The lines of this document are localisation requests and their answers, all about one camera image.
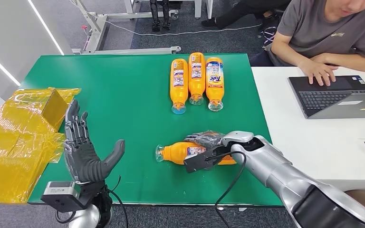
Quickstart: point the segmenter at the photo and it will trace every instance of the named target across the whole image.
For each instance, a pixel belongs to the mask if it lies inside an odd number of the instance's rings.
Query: bottle cap
[[[171,107],[171,111],[175,114],[183,114],[185,113],[185,110],[187,110],[187,108],[183,103],[175,103]]]
[[[223,102],[221,100],[211,100],[208,108],[214,112],[220,111],[223,108]]]
[[[202,105],[203,103],[203,97],[201,94],[193,94],[191,97],[190,97],[190,103],[192,105]]]
[[[156,146],[156,151],[154,152],[154,155],[156,157],[156,161],[162,162],[164,160],[163,157],[164,147],[162,145]]]

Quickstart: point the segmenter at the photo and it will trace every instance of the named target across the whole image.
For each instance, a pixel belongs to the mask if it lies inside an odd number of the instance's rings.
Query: gray t-shirt
[[[278,32],[292,37],[289,46],[307,58],[322,53],[360,54],[365,57],[365,10],[330,23],[325,19],[326,0],[292,0],[283,14]],[[275,66],[291,66],[271,51]]]

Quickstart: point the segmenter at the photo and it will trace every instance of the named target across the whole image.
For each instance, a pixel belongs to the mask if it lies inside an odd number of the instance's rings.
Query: green table
[[[188,55],[42,56],[21,84],[23,88],[82,88],[75,98],[89,111],[90,137],[100,158],[125,139],[125,154],[106,179],[124,203],[214,204],[239,170],[218,166],[188,174],[184,166],[158,163],[156,145],[171,145],[188,134],[206,130],[251,131],[270,140],[257,88],[246,54],[217,54],[224,62],[224,108],[212,112],[207,104],[182,115],[171,112],[171,62]],[[49,164],[29,199],[41,202],[48,181],[70,181],[64,158]],[[244,171],[222,204],[282,205],[279,198]]]

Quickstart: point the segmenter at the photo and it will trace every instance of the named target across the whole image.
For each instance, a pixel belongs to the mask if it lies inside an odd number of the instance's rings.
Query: plastic bottle
[[[188,64],[185,59],[175,59],[171,63],[170,98],[173,101],[172,112],[185,113],[185,101],[188,99]]]
[[[184,159],[188,155],[203,153],[205,152],[205,148],[199,146],[192,142],[176,142],[171,146],[161,146],[158,145],[156,147],[155,155],[156,160],[158,162],[162,162],[164,160],[171,161],[179,165],[184,165]],[[233,158],[228,155],[225,156],[219,165],[233,165],[236,162]]]
[[[188,88],[191,93],[190,103],[192,105],[202,105],[203,92],[205,92],[205,56],[200,52],[190,55],[188,64]]]
[[[220,58],[211,57],[206,61],[206,96],[208,108],[219,111],[223,108],[221,99],[224,95],[223,62]]]

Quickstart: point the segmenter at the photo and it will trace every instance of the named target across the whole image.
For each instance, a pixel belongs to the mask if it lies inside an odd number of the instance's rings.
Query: laptop
[[[310,85],[307,77],[289,77],[307,119],[365,118],[365,82],[360,76],[337,76],[331,86]]]

